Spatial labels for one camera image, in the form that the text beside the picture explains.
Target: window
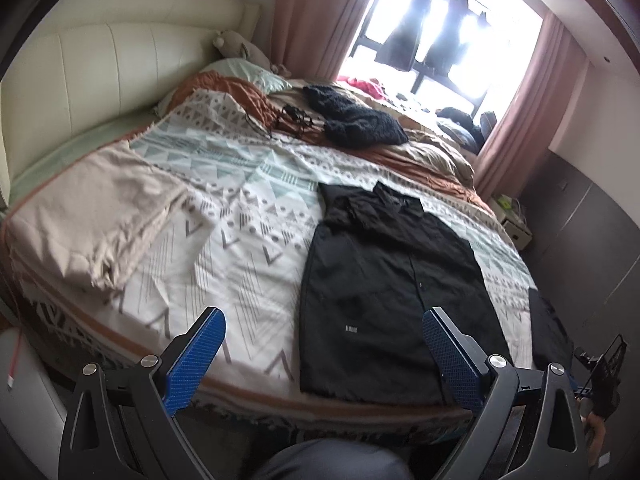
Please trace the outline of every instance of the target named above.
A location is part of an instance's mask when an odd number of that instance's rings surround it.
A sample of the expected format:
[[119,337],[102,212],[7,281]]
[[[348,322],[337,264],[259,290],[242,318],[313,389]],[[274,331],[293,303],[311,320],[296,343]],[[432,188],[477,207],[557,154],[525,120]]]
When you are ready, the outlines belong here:
[[[479,111],[490,109],[487,106],[491,105],[500,117],[524,75],[542,19],[527,7],[533,17],[527,15],[526,19],[519,19],[510,16],[505,20],[504,14],[510,7],[517,7],[509,0],[489,0],[501,3],[500,12],[491,12],[478,1],[468,0],[469,11],[460,27],[460,43],[468,44],[468,49],[460,63],[454,65],[447,76],[442,76],[424,61],[442,29],[451,0],[432,0],[430,13],[423,23],[413,69],[400,72],[376,63],[375,57],[377,50],[399,25],[411,1],[373,0],[340,72],[376,78],[385,86],[388,95],[402,94],[412,108],[435,111],[453,106],[475,116]],[[522,12],[524,4],[519,3],[521,6],[516,11]],[[488,27],[478,27],[482,12],[486,13]],[[492,26],[493,18],[500,27]],[[510,21],[520,23],[508,30],[504,23]],[[524,26],[529,27],[531,33],[526,34],[523,47],[522,39],[512,41],[511,36],[522,37]],[[512,52],[514,46],[517,46],[516,53]],[[518,58],[518,63],[514,64],[515,58]]]

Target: cream leather headboard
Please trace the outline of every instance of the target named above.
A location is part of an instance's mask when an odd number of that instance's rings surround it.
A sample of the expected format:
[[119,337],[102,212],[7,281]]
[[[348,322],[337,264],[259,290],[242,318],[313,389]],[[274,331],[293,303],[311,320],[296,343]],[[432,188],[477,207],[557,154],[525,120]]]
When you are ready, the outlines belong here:
[[239,0],[60,0],[0,86],[5,203],[12,178],[87,129],[151,106],[219,57],[215,30],[250,39],[259,15]]

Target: person's leg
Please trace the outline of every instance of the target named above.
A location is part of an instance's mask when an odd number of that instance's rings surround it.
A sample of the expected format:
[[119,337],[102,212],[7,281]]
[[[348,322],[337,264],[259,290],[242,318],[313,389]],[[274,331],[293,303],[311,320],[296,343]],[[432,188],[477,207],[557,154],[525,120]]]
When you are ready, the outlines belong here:
[[346,440],[311,440],[273,456],[252,480],[412,480],[400,457]]

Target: silver bolt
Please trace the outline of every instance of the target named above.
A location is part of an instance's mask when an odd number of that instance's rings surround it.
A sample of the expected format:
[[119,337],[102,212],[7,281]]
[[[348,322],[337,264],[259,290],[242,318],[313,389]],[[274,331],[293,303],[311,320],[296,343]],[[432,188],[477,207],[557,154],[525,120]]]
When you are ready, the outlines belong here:
[[145,368],[153,368],[158,364],[158,358],[155,355],[147,355],[142,358],[140,364]]
[[551,371],[556,375],[564,374],[564,367],[560,363],[551,363],[549,368],[551,368]]
[[97,369],[98,369],[98,367],[95,365],[95,363],[89,363],[89,364],[84,366],[84,368],[82,369],[82,373],[84,375],[95,374],[95,371]]
[[489,362],[496,368],[504,368],[507,365],[507,359],[498,354],[489,357]]

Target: orange blanket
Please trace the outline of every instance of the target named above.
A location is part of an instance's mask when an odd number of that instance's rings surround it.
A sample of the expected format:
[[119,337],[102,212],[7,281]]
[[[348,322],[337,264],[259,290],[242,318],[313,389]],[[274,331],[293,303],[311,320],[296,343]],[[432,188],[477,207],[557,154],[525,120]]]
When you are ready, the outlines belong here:
[[380,164],[437,192],[491,211],[489,206],[482,201],[474,190],[462,186],[457,180],[450,180],[434,171],[430,171],[416,164],[410,158],[402,156],[400,153],[392,152],[386,146],[373,146],[366,150],[347,150],[329,142],[324,136],[321,126],[313,126],[301,130],[286,114],[281,115],[281,108],[271,103],[268,97],[258,88],[237,77],[221,76],[214,71],[197,73],[178,86],[167,111],[171,111],[182,104],[197,88],[228,93],[249,115],[260,121],[267,129],[277,129],[288,134],[295,134],[309,144],[335,148],[369,162]]

